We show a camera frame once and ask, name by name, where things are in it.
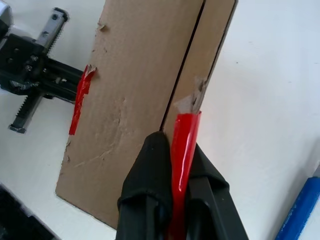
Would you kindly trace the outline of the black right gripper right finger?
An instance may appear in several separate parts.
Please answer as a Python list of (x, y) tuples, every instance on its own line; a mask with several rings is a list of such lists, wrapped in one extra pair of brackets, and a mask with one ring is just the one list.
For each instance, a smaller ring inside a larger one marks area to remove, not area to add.
[(196, 145), (185, 208), (186, 240), (249, 240), (230, 185)]

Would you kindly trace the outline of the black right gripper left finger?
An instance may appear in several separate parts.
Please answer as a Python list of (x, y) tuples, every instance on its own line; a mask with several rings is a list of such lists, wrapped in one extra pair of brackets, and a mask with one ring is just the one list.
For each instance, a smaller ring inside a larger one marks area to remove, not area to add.
[(116, 240), (165, 240), (173, 212), (172, 164), (166, 135), (144, 140), (117, 201)]

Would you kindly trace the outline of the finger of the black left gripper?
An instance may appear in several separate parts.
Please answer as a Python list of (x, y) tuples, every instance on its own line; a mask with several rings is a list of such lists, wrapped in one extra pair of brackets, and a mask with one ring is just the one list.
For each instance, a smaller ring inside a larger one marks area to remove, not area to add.
[(46, 73), (52, 80), (65, 80), (67, 83), (75, 86), (78, 85), (83, 75), (83, 71), (51, 58), (47, 59)]
[(75, 102), (79, 79), (43, 80), (42, 91), (46, 98), (58, 98), (66, 102)]

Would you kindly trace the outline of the red tape strip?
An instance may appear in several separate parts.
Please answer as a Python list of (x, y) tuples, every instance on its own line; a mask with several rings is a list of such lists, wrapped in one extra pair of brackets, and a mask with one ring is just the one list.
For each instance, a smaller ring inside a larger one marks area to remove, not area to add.
[(201, 112), (178, 114), (175, 121), (170, 147), (173, 208), (168, 227), (169, 240), (186, 240), (185, 197), (201, 115)]

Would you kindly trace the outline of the brown cardboard box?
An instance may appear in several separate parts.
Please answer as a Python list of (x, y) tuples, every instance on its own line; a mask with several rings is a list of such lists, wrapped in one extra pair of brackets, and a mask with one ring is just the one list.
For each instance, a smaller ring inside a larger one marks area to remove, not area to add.
[(200, 109), (237, 0), (105, 0), (56, 195), (111, 228), (145, 138)]

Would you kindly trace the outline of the blue plastic tool handle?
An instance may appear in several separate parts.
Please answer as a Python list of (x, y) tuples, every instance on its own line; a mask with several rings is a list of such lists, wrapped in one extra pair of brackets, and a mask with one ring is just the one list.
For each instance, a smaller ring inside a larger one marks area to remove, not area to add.
[(320, 164), (304, 183), (275, 240), (298, 240), (320, 197)]

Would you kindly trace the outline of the small red tape scrap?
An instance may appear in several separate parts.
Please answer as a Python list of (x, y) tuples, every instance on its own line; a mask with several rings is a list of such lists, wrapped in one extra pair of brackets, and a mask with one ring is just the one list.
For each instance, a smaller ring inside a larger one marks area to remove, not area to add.
[(74, 111), (71, 120), (71, 125), (69, 128), (69, 135), (74, 135), (78, 126), (78, 122), (81, 115), (83, 100), (85, 95), (89, 93), (91, 80), (94, 77), (97, 68), (94, 65), (87, 65), (85, 70), (80, 78), (80, 81), (77, 86), (77, 92), (75, 97)]

